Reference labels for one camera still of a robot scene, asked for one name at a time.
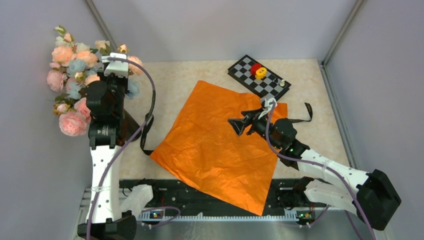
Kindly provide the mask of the peach flower stem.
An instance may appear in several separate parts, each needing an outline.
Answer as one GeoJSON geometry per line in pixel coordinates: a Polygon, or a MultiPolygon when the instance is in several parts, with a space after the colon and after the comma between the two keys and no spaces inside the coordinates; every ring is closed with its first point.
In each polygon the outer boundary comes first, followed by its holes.
{"type": "MultiPolygon", "coordinates": [[[[127,54],[128,53],[128,47],[127,47],[126,44],[121,44],[117,48],[117,50],[118,50],[119,53],[122,53],[122,54],[127,54]]],[[[127,59],[130,60],[131,62],[136,63],[137,65],[143,66],[142,61],[138,57],[136,57],[136,56],[130,55],[130,56],[127,57],[127,59]]],[[[140,75],[142,75],[144,73],[137,65],[134,65],[132,63],[130,63],[128,65],[130,75],[140,76],[140,75]]]]}
{"type": "Polygon", "coordinates": [[[63,36],[57,36],[55,39],[55,48],[51,53],[52,62],[62,67],[68,67],[73,60],[82,60],[88,68],[94,67],[100,62],[96,51],[109,50],[111,45],[108,40],[95,41],[95,48],[90,48],[82,42],[71,41],[72,35],[66,33],[63,36]]]}
{"type": "Polygon", "coordinates": [[[98,75],[86,75],[84,72],[75,73],[74,78],[79,84],[83,86],[87,86],[93,82],[100,81],[100,77],[98,75]]]}

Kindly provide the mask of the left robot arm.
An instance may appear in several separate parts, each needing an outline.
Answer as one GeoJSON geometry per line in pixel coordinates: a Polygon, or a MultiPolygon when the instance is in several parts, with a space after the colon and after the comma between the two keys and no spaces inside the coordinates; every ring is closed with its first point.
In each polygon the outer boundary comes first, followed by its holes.
{"type": "Polygon", "coordinates": [[[92,117],[88,129],[92,160],[91,196],[86,219],[76,228],[77,236],[84,240],[135,238],[136,217],[131,210],[120,208],[119,169],[123,150],[142,135],[153,115],[156,86],[151,76],[148,79],[152,98],[142,124],[138,124],[124,108],[127,78],[114,73],[100,74],[100,80],[90,83],[84,90],[92,117]]]}

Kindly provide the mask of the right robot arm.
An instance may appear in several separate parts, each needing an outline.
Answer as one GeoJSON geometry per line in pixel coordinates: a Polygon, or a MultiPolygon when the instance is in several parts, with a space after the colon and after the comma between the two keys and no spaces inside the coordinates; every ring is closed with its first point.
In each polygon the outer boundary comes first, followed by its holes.
{"type": "Polygon", "coordinates": [[[402,203],[389,177],[381,170],[367,172],[331,160],[296,139],[293,120],[275,123],[261,109],[242,111],[242,118],[227,121],[238,136],[258,134],[278,152],[287,167],[314,175],[302,177],[293,187],[299,206],[322,203],[356,215],[374,230],[383,231],[402,203]]]}

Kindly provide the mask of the pink flower stem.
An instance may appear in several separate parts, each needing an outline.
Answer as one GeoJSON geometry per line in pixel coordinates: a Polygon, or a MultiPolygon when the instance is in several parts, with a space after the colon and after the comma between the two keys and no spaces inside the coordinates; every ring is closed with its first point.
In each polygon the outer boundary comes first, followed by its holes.
{"type": "Polygon", "coordinates": [[[56,103],[53,113],[58,116],[59,129],[70,137],[86,134],[91,122],[91,110],[87,107],[87,98],[83,97],[74,105],[65,102],[56,103]]]}

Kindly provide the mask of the blue flower stem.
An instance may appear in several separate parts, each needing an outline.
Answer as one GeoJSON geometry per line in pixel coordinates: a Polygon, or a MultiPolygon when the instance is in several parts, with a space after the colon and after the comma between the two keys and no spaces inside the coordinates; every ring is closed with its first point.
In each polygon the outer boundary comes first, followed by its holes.
{"type": "MultiPolygon", "coordinates": [[[[88,64],[83,63],[82,60],[72,60],[66,72],[69,77],[74,77],[75,73],[77,72],[83,72],[87,76],[98,75],[97,68],[94,67],[88,69],[88,64]]],[[[82,98],[80,91],[84,87],[86,86],[78,83],[76,80],[74,80],[74,83],[72,83],[71,78],[69,78],[66,82],[66,93],[68,94],[67,97],[73,100],[80,100],[82,98]]],[[[139,93],[139,84],[135,83],[133,80],[128,80],[128,93],[126,93],[126,97],[128,99],[133,99],[139,93]]]]}

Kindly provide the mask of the orange wrapping paper sheet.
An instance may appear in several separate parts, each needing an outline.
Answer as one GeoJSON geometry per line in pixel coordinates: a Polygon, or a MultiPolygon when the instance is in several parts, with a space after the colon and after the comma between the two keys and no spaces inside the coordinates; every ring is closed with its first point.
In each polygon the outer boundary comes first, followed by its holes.
{"type": "Polygon", "coordinates": [[[150,157],[190,187],[260,216],[277,156],[258,134],[238,136],[228,123],[260,107],[255,94],[200,80],[150,157]]]}

